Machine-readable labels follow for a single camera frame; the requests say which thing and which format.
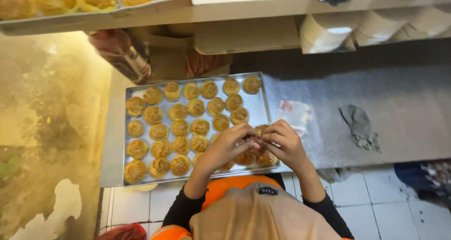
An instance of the orange sleeve stripe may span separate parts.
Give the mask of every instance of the orange sleeve stripe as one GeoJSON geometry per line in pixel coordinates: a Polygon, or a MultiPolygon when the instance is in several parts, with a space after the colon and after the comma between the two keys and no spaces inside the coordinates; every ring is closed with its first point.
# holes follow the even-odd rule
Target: orange sleeve stripe
{"type": "Polygon", "coordinates": [[[244,189],[248,185],[255,182],[262,182],[282,188],[277,181],[263,175],[231,176],[213,180],[208,183],[208,192],[206,192],[205,195],[205,202],[202,205],[202,211],[208,208],[211,203],[222,198],[228,189],[233,187],[244,189]]]}
{"type": "Polygon", "coordinates": [[[193,237],[189,231],[180,226],[168,225],[155,231],[149,240],[179,240],[185,236],[193,237]]]}

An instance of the aluminum tray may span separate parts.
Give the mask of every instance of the aluminum tray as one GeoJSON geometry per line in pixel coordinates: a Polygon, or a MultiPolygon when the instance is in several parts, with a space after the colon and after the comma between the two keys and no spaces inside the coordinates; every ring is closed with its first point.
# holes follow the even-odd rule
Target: aluminum tray
{"type": "MultiPolygon", "coordinates": [[[[204,81],[207,81],[207,80],[214,81],[214,82],[216,82],[216,84],[218,86],[217,97],[220,97],[225,102],[225,100],[227,99],[227,95],[222,91],[222,85],[228,77],[233,77],[240,83],[241,90],[240,90],[239,94],[243,98],[243,107],[246,108],[249,112],[249,124],[251,126],[258,126],[261,124],[270,124],[271,117],[269,114],[268,102],[266,100],[265,86],[264,86],[264,82],[263,82],[262,72],[236,74],[236,75],[230,75],[230,76],[225,76],[225,77],[211,77],[211,78],[201,78],[201,79],[193,79],[193,80],[186,80],[186,81],[178,81],[178,84],[180,85],[180,88],[182,91],[181,95],[180,95],[180,99],[178,101],[168,101],[166,98],[163,98],[163,101],[161,101],[161,103],[158,104],[158,106],[161,107],[161,109],[164,111],[164,117],[163,117],[162,123],[165,124],[169,128],[169,130],[171,130],[172,120],[167,115],[168,110],[171,108],[171,106],[173,104],[176,104],[176,103],[182,103],[184,105],[188,104],[189,100],[183,96],[183,88],[186,83],[195,82],[200,87],[200,85],[204,81]],[[250,95],[250,94],[245,93],[243,91],[243,87],[241,86],[242,81],[244,81],[244,79],[248,76],[257,76],[262,83],[260,91],[255,95],[250,95]]],[[[125,93],[126,93],[125,99],[127,100],[131,97],[143,98],[144,92],[149,87],[152,87],[152,86],[159,86],[164,91],[164,87],[166,86],[166,84],[167,83],[159,83],[159,84],[145,85],[145,86],[139,86],[139,87],[129,87],[125,90],[125,93]]],[[[199,96],[199,99],[201,99],[204,102],[205,108],[206,108],[206,105],[207,105],[209,99],[205,99],[201,95],[199,96]]],[[[230,112],[227,111],[226,109],[224,109],[223,115],[230,117],[230,112]]],[[[214,130],[213,125],[211,124],[212,117],[207,113],[207,110],[205,109],[205,113],[202,116],[199,116],[197,118],[205,119],[208,122],[210,122],[210,131],[206,135],[206,138],[211,140],[211,137],[215,133],[217,133],[214,130]]],[[[195,117],[188,115],[188,117],[185,120],[191,124],[191,122],[193,122],[195,119],[196,119],[195,117]]],[[[150,147],[152,146],[152,144],[154,142],[154,140],[152,140],[149,137],[149,130],[150,130],[151,125],[147,124],[143,120],[142,116],[139,116],[136,118],[136,117],[132,117],[126,113],[125,114],[125,130],[127,130],[127,125],[132,120],[139,120],[144,125],[144,132],[139,139],[142,139],[144,142],[146,142],[149,145],[149,151],[148,151],[147,155],[145,155],[142,158],[142,160],[146,163],[146,165],[149,166],[150,163],[152,162],[152,160],[154,159],[154,157],[150,153],[150,147]]],[[[188,138],[190,140],[192,137],[193,137],[193,135],[191,132],[186,136],[186,138],[188,138]]],[[[172,134],[172,132],[170,132],[168,140],[172,143],[175,138],[176,138],[176,136],[174,134],[172,134]]],[[[128,135],[128,133],[126,132],[125,140],[124,140],[125,141],[124,142],[124,152],[123,152],[124,167],[125,167],[125,165],[127,165],[127,163],[129,163],[130,161],[133,160],[133,158],[131,158],[129,155],[127,155],[127,153],[125,151],[127,148],[127,144],[134,139],[137,139],[137,138],[130,137],[128,135]]],[[[192,162],[195,155],[196,155],[196,152],[190,150],[187,156],[191,159],[191,162],[192,162]]],[[[167,159],[169,161],[171,161],[175,156],[176,156],[176,153],[172,152],[169,156],[167,156],[167,159]]],[[[280,167],[279,161],[274,166],[258,166],[255,163],[253,165],[249,165],[249,166],[241,166],[241,165],[235,164],[229,171],[215,171],[211,175],[211,178],[217,178],[218,176],[224,176],[224,175],[230,175],[230,174],[236,174],[236,173],[242,173],[242,172],[249,172],[249,171],[261,170],[261,169],[273,169],[273,168],[277,168],[277,167],[280,167]]],[[[175,176],[174,174],[172,174],[171,171],[169,171],[166,174],[166,176],[162,179],[155,179],[155,178],[151,177],[148,173],[147,176],[142,181],[140,181],[136,184],[132,184],[132,185],[127,183],[124,180],[124,171],[122,171],[122,180],[124,182],[125,187],[156,184],[156,183],[165,183],[165,182],[173,182],[173,181],[182,181],[182,180],[187,180],[192,171],[193,171],[193,165],[191,165],[189,172],[184,176],[175,176]]]]}

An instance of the label tag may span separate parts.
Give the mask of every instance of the label tag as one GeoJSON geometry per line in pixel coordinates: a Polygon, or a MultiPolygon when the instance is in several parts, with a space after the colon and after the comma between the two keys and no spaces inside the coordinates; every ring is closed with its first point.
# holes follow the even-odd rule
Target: label tag
{"type": "Polygon", "coordinates": [[[269,194],[269,195],[277,195],[277,190],[271,187],[262,187],[258,189],[258,194],[269,194]]]}

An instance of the beige hijab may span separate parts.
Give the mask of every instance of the beige hijab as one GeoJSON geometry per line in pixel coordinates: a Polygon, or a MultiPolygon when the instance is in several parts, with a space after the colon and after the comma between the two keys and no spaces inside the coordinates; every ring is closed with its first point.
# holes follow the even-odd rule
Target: beige hijab
{"type": "Polygon", "coordinates": [[[284,190],[265,183],[231,188],[189,221],[196,240],[340,240],[324,217],[284,190]],[[277,195],[259,194],[262,187],[277,195]]]}

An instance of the tray of pastries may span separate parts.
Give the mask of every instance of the tray of pastries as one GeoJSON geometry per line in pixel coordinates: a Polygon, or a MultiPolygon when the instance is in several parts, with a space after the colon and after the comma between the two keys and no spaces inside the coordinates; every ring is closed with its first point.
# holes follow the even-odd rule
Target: tray of pastries
{"type": "MultiPolygon", "coordinates": [[[[124,186],[187,180],[221,132],[271,122],[261,72],[126,89],[124,186]]],[[[211,177],[276,168],[269,151],[252,149],[211,177]]]]}

